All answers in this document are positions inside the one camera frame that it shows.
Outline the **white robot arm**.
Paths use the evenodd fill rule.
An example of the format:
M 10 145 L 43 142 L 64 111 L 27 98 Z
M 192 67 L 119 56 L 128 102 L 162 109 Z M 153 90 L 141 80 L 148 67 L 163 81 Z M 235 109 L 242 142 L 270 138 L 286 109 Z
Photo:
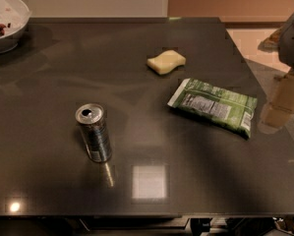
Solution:
M 281 29 L 278 57 L 280 62 L 294 68 L 294 12 Z

